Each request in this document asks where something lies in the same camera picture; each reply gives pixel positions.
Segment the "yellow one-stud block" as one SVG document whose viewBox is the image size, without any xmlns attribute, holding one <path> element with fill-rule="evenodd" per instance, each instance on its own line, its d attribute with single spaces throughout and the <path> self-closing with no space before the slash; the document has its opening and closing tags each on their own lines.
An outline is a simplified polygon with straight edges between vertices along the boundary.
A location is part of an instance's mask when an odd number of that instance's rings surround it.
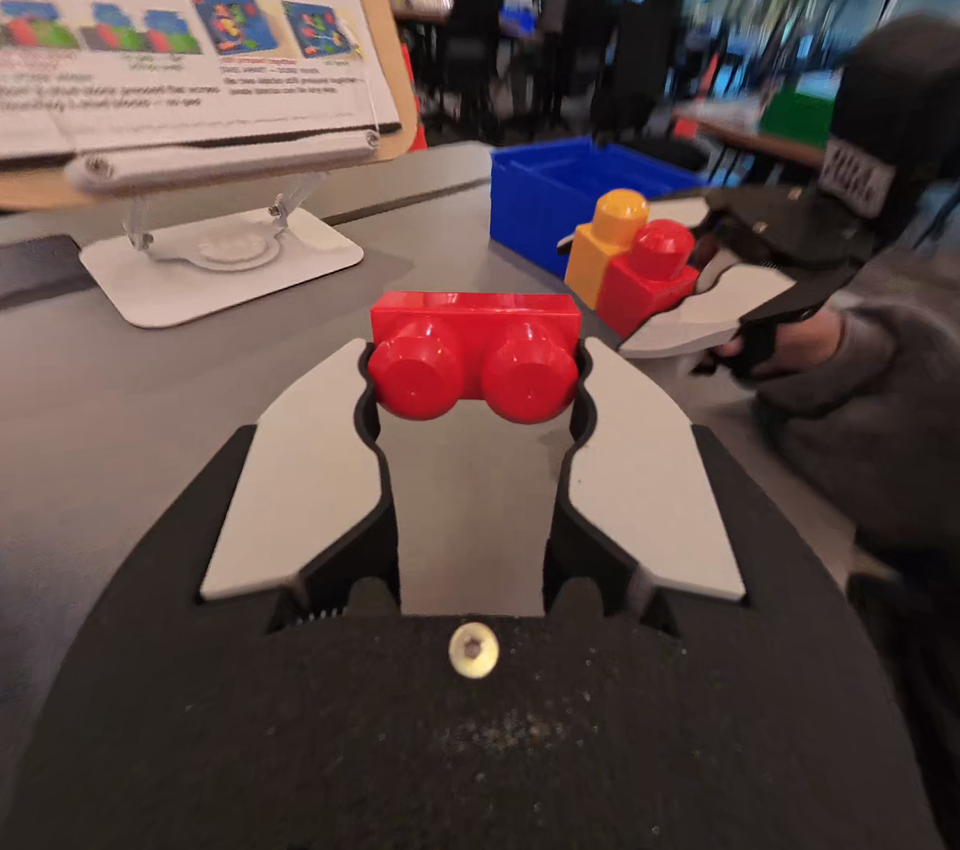
<svg viewBox="0 0 960 850">
<path fill-rule="evenodd" d="M 564 282 L 589 310 L 596 310 L 609 264 L 630 249 L 649 210 L 639 191 L 614 189 L 598 198 L 591 220 L 577 226 Z"/>
</svg>

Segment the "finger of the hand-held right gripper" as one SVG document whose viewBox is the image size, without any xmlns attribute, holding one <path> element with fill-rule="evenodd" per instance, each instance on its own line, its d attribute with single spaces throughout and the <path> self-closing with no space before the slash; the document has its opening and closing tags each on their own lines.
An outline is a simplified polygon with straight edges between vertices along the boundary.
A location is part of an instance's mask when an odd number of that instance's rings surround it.
<svg viewBox="0 0 960 850">
<path fill-rule="evenodd" d="M 695 239 L 691 260 L 711 260 L 719 249 L 718 218 L 711 208 L 709 191 L 694 189 L 654 199 L 649 203 L 647 222 L 670 220 L 685 227 Z"/>
<path fill-rule="evenodd" d="M 625 339 L 619 354 L 629 360 L 660 360 L 697 354 L 732 340 L 740 321 L 791 289 L 795 280 L 775 268 L 737 264 L 707 290 L 647 319 Z"/>
</svg>

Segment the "printed instruction sheet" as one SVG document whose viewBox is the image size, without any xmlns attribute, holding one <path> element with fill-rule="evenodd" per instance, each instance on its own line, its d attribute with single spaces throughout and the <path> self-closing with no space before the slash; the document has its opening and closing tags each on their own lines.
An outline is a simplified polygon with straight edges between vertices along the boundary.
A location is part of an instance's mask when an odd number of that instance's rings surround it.
<svg viewBox="0 0 960 850">
<path fill-rule="evenodd" d="M 3 161 L 401 125 L 362 0 L 1 0 Z"/>
</svg>

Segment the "person's right forearm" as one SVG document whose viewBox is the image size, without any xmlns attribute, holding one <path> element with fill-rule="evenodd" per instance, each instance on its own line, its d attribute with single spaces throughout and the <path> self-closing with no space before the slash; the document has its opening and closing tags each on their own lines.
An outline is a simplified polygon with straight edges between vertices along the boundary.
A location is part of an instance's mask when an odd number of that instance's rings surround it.
<svg viewBox="0 0 960 850">
<path fill-rule="evenodd" d="M 771 448 L 877 543 L 958 553 L 958 249 L 875 259 L 824 364 L 750 382 Z"/>
</svg>

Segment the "white wooden document stand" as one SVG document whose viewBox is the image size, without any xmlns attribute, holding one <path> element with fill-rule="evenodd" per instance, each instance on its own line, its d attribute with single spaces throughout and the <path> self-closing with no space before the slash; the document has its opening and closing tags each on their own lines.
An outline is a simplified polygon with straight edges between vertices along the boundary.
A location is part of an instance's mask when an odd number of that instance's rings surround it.
<svg viewBox="0 0 960 850">
<path fill-rule="evenodd" d="M 406 153 L 418 127 L 390 1 L 362 1 L 399 113 L 395 129 L 2 160 L 2 211 L 127 199 L 121 234 L 80 250 L 78 263 L 141 329 L 185 324 L 358 265 L 363 250 L 303 203 L 329 172 Z"/>
</svg>

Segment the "person's right hand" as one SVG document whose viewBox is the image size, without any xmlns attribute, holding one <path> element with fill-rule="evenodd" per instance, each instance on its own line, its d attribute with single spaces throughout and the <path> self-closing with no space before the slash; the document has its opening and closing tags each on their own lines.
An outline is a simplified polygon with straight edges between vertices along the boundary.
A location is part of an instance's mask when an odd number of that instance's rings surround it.
<svg viewBox="0 0 960 850">
<path fill-rule="evenodd" d="M 725 366 L 742 383 L 801 373 L 826 363 L 843 339 L 839 312 L 824 307 L 804 320 L 747 324 L 734 338 L 705 353 L 695 375 L 712 375 Z"/>
</svg>

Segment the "red one-stud block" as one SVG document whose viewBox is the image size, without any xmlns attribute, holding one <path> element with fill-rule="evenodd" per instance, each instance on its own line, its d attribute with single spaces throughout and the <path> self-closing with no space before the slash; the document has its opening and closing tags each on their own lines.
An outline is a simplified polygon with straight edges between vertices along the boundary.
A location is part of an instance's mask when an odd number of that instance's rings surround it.
<svg viewBox="0 0 960 850">
<path fill-rule="evenodd" d="M 695 238 L 675 220 L 653 220 L 606 267 L 595 308 L 598 318 L 628 338 L 652 316 L 677 306 L 699 277 L 690 265 Z"/>
</svg>

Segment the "blue plastic bin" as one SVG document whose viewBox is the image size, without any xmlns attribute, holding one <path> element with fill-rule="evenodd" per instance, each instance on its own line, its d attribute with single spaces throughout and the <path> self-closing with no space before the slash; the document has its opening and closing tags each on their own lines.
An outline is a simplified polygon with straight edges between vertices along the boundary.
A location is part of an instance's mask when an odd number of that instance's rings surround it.
<svg viewBox="0 0 960 850">
<path fill-rule="evenodd" d="M 491 161 L 489 237 L 558 279 L 567 270 L 558 242 L 593 219 L 606 192 L 660 198 L 702 184 L 698 174 L 589 137 L 498 148 Z"/>
</svg>

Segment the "wooden table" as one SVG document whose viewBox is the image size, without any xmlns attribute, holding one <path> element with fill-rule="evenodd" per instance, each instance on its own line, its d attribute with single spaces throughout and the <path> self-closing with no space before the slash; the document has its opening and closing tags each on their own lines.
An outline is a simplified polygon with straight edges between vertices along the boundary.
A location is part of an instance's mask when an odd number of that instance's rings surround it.
<svg viewBox="0 0 960 850">
<path fill-rule="evenodd" d="M 674 106 L 670 117 L 676 126 L 681 121 L 694 124 L 700 133 L 725 147 L 819 171 L 824 148 L 762 130 L 761 103 L 756 97 L 689 100 Z"/>
</svg>

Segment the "green plastic bin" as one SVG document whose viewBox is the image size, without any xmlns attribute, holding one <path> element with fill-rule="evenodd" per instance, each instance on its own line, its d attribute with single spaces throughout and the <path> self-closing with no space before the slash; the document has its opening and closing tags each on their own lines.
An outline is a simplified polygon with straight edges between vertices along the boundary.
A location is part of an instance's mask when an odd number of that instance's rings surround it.
<svg viewBox="0 0 960 850">
<path fill-rule="evenodd" d="M 838 92 L 836 81 L 782 84 L 759 114 L 759 134 L 824 150 Z"/>
</svg>

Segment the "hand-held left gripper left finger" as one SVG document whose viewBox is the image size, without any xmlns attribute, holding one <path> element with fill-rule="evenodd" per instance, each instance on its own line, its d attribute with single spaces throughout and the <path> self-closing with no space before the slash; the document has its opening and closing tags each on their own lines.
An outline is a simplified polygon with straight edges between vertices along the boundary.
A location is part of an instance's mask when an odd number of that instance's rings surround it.
<svg viewBox="0 0 960 850">
<path fill-rule="evenodd" d="M 354 583 L 400 602 L 399 530 L 379 416 L 355 339 L 286 388 L 255 425 L 199 588 L 206 602 L 282 591 L 320 616 Z"/>
</svg>

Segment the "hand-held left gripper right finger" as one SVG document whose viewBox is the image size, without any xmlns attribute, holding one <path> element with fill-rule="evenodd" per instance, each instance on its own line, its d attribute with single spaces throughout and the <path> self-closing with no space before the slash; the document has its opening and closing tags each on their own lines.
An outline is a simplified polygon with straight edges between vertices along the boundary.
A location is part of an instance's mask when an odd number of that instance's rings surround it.
<svg viewBox="0 0 960 850">
<path fill-rule="evenodd" d="M 746 585 L 690 419 L 602 340 L 582 340 L 577 359 L 544 609 L 576 579 L 596 586 L 606 616 L 642 616 L 661 592 L 740 604 Z"/>
</svg>

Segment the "red two-stud block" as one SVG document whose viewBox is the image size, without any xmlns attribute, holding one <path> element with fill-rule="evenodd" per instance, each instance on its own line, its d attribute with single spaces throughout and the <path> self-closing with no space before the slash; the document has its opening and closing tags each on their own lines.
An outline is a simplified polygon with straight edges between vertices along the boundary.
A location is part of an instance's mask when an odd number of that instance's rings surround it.
<svg viewBox="0 0 960 850">
<path fill-rule="evenodd" d="M 393 291 L 369 319 L 367 373 L 395 416 L 428 421 L 483 401 L 534 425 L 573 400 L 582 314 L 565 294 Z"/>
</svg>

